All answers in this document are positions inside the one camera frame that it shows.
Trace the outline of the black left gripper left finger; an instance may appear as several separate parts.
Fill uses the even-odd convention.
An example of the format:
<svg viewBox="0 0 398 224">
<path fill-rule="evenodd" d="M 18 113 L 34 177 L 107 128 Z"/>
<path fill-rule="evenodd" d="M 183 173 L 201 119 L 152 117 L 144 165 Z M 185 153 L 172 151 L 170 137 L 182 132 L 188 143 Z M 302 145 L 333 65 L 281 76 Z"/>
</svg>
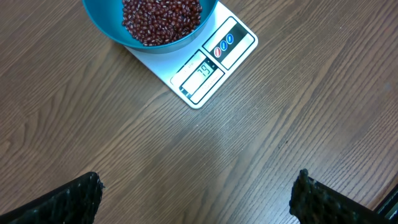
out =
<svg viewBox="0 0 398 224">
<path fill-rule="evenodd" d="M 96 172 L 87 172 L 51 192 L 1 215 L 9 224 L 92 224 L 104 185 Z"/>
</svg>

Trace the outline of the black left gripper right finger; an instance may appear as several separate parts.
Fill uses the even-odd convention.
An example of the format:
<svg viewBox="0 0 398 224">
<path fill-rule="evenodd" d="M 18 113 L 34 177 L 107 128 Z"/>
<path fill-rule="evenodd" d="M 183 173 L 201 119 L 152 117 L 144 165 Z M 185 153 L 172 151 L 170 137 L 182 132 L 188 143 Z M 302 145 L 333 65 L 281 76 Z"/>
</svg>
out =
<svg viewBox="0 0 398 224">
<path fill-rule="evenodd" d="M 301 224 L 383 224 L 389 220 L 311 178 L 302 169 L 294 181 L 289 213 Z"/>
</svg>

